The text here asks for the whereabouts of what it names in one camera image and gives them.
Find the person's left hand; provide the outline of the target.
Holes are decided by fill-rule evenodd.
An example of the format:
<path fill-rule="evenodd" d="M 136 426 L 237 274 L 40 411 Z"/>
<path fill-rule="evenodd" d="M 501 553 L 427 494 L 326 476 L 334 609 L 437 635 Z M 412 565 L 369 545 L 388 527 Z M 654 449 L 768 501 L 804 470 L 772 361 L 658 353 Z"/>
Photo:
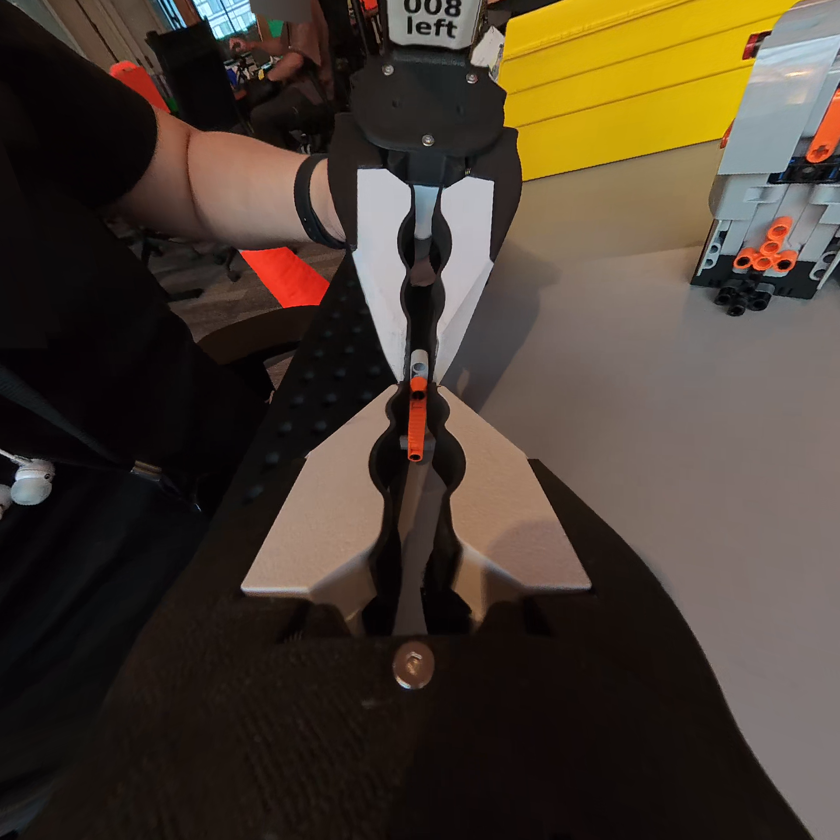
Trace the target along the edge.
<path fill-rule="evenodd" d="M 323 159 L 315 165 L 310 179 L 309 196 L 320 228 L 330 240 L 338 243 L 336 248 L 343 248 L 346 239 L 330 190 L 328 159 Z"/>

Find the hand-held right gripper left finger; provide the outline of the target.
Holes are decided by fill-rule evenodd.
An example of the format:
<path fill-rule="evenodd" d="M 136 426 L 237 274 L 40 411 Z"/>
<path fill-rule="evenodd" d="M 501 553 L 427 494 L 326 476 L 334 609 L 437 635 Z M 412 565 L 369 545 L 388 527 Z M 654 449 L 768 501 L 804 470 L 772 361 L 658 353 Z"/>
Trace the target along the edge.
<path fill-rule="evenodd" d="M 241 584 L 335 606 L 355 634 L 392 635 L 403 563 L 403 452 L 386 388 L 306 457 Z"/>

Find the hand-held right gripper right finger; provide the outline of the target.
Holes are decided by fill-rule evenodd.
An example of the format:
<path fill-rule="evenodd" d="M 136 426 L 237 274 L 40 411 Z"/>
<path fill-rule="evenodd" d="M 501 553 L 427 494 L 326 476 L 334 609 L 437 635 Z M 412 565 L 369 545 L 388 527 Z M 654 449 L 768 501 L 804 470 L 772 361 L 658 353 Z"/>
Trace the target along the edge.
<path fill-rule="evenodd" d="M 449 499 L 461 548 L 452 588 L 481 623 L 497 602 L 587 592 L 592 582 L 525 454 L 448 388 L 446 429 L 465 454 Z"/>

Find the grey building-block robot model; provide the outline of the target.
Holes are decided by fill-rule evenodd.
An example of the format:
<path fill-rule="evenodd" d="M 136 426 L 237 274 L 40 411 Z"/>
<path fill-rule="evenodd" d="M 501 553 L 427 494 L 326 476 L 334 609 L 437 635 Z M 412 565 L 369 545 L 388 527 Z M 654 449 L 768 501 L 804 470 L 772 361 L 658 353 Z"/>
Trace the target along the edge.
<path fill-rule="evenodd" d="M 734 318 L 838 279 L 839 2 L 797 3 L 745 56 L 754 63 L 690 282 Z"/>

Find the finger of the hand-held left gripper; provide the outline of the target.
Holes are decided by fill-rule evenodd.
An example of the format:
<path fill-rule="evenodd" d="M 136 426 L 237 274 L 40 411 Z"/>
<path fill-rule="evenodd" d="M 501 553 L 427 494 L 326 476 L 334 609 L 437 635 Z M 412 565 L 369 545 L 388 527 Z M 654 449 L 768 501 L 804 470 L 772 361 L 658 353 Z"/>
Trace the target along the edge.
<path fill-rule="evenodd" d="M 402 304 L 408 268 L 401 232 L 411 219 L 413 193 L 386 169 L 357 171 L 357 245 L 353 262 L 386 362 L 401 382 L 406 365 L 407 317 Z"/>
<path fill-rule="evenodd" d="M 439 384 L 452 364 L 494 265 L 490 233 L 494 183 L 466 177 L 439 191 L 432 220 L 440 256 L 432 286 L 433 379 Z"/>

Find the person's black shirt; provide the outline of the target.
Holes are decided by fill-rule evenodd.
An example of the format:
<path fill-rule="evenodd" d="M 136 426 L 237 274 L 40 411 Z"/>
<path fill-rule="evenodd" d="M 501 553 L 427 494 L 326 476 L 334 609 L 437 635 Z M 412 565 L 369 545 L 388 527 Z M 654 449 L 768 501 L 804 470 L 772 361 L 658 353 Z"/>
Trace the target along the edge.
<path fill-rule="evenodd" d="M 103 219 L 152 106 L 2 2 L 2 449 L 56 469 L 2 516 L 2 838 L 25 830 L 193 558 L 266 405 Z"/>

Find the grey beam with orange rack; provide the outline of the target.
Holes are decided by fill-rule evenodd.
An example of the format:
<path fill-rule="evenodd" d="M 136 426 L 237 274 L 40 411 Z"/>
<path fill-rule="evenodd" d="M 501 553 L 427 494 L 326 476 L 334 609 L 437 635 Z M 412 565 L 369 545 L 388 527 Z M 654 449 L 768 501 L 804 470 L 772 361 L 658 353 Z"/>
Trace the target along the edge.
<path fill-rule="evenodd" d="M 407 367 L 400 381 L 406 402 L 404 443 L 401 443 L 401 447 L 405 450 L 407 460 L 415 465 L 423 463 L 427 457 L 427 409 L 431 374 L 429 352 L 421 348 L 410 350 Z"/>

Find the person's left forearm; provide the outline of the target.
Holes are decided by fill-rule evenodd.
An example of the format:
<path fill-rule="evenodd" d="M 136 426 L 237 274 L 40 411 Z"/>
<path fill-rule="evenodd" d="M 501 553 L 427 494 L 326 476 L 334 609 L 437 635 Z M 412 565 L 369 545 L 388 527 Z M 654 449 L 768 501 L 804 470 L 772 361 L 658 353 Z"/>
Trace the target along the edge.
<path fill-rule="evenodd" d="M 145 173 L 110 208 L 160 233 L 237 249 L 309 241 L 294 186 L 302 154 L 235 133 L 204 132 L 156 109 Z"/>

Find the black wristband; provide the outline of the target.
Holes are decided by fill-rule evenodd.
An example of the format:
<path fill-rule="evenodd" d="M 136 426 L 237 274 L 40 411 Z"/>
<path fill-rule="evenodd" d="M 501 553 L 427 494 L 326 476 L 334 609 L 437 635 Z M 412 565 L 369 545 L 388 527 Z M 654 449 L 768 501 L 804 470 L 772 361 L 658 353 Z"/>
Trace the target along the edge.
<path fill-rule="evenodd" d="M 298 218 L 307 237 L 318 245 L 326 246 L 330 249 L 344 250 L 346 248 L 345 243 L 328 232 L 312 204 L 312 176 L 316 167 L 320 163 L 327 161 L 327 159 L 328 156 L 326 154 L 311 154 L 304 159 L 298 167 L 295 176 L 293 199 Z"/>

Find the white paper label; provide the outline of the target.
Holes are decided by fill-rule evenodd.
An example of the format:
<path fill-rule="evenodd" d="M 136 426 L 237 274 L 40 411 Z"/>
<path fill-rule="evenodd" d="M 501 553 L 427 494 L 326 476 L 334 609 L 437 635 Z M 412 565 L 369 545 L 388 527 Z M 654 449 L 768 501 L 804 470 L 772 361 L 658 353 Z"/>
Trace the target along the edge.
<path fill-rule="evenodd" d="M 505 35 L 498 27 L 490 25 L 473 48 L 470 63 L 473 67 L 486 68 L 490 79 L 498 81 L 505 44 Z"/>

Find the yellow storage bin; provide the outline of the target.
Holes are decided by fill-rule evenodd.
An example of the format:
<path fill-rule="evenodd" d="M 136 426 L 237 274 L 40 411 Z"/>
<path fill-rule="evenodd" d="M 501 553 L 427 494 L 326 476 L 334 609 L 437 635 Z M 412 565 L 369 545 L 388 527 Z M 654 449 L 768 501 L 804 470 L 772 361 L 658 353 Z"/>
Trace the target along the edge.
<path fill-rule="evenodd" d="M 792 1 L 567 1 L 512 17 L 500 63 L 522 178 L 717 141 L 750 39 Z"/>

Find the orange plastic crate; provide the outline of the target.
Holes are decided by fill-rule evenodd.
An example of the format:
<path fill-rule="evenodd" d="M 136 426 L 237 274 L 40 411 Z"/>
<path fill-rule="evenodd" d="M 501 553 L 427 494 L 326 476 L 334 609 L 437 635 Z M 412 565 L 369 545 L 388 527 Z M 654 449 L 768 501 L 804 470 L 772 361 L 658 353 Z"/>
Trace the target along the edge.
<path fill-rule="evenodd" d="M 170 108 L 155 86 L 150 73 L 129 60 L 120 61 L 109 69 L 128 88 L 139 93 L 153 107 L 170 112 Z M 228 248 L 222 265 L 227 278 L 237 281 L 240 273 L 232 268 L 236 257 L 241 257 L 253 270 L 262 285 L 283 308 L 317 306 L 328 289 L 329 283 L 290 248 L 237 251 Z"/>

